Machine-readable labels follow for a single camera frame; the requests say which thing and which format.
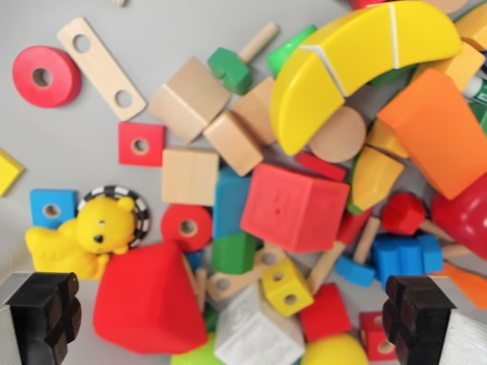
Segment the orange block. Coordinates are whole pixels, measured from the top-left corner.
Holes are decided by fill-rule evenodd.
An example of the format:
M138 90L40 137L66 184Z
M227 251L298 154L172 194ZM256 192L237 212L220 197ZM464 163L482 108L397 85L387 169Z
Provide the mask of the orange block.
M377 117L446 198L487 173L487 137L445 74L428 68Z

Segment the toy pile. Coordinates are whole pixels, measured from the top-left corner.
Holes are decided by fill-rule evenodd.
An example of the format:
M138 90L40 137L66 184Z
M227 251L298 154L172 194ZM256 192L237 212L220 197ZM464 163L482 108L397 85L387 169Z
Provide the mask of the toy pile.
M26 242L36 270L101 279L94 311L101 338L172 354L172 365L406 364L433 342L393 333L382 308L360 314L355 340L339 288L324 284L330 272L362 287L378 280L394 302L384 320L395 316L395 325L402 304L391 288L406 285L396 276L443 272L487 308L472 293L487 287L485 279L444 263L472 252L487 259L487 81L476 75L487 52L487 4L454 23L445 12L463 1L350 2L353 12L273 50L274 77L257 85L249 64L279 32L274 23L239 53L218 48L208 67L187 61L148 103L187 146L166 147L162 125L119 124L120 163L163 167L162 202L170 206L162 243L138 247L150 217L130 189L96 188L78 207L72 190L31 192L35 227ZM83 18L58 38L67 52L34 46L15 60L14 82L27 101L73 101L81 69L120 120L146 107ZM42 69L52 83L43 84ZM366 84L399 79L408 85L369 130L344 105ZM242 97L228 106L232 93ZM214 149L189 146L200 135ZM307 172L267 163L263 149L275 142ZM343 164L352 159L348 171ZM394 189L406 159L436 191L431 214ZM0 151L0 194L22 170ZM211 268L202 264L209 246ZM309 252L321 255L305 277L288 253ZM455 306L443 304L449 316ZM442 318L428 365L441 363Z

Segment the yellow arch block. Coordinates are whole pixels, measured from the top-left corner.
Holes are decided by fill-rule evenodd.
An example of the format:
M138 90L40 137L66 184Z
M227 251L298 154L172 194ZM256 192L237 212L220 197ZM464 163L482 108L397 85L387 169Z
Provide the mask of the yellow arch block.
M271 102L274 133L287 154L296 154L343 97L393 68L449 58L460 49L450 18L426 2L353 11L307 38L281 70Z

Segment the toy bear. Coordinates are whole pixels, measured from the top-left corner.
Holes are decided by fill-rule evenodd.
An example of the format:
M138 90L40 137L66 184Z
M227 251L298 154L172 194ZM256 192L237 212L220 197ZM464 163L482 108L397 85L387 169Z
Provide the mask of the toy bear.
M98 197L57 230L30 228L25 240L36 270L73 271L79 279L100 279L110 253L129 250L136 225L134 207L130 197Z

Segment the red cube with hole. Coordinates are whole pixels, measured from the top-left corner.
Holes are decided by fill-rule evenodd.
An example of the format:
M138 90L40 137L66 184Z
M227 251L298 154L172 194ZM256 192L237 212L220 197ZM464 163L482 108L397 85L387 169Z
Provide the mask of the red cube with hole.
M112 257L93 323L101 338L140 354L182 354L208 340L183 254L173 241Z
M119 123L119 163L161 167L163 149L163 125Z
M382 312L360 313L360 339L370 361L395 360L396 347L382 327Z
M387 232L412 236L425 221L425 208L413 194L395 194L382 210L382 228Z
M289 252L331 249L348 194L347 184L261 163L240 227Z
M301 310L299 316L308 341L352 329L347 309L335 283L324 284L314 296L314 303Z

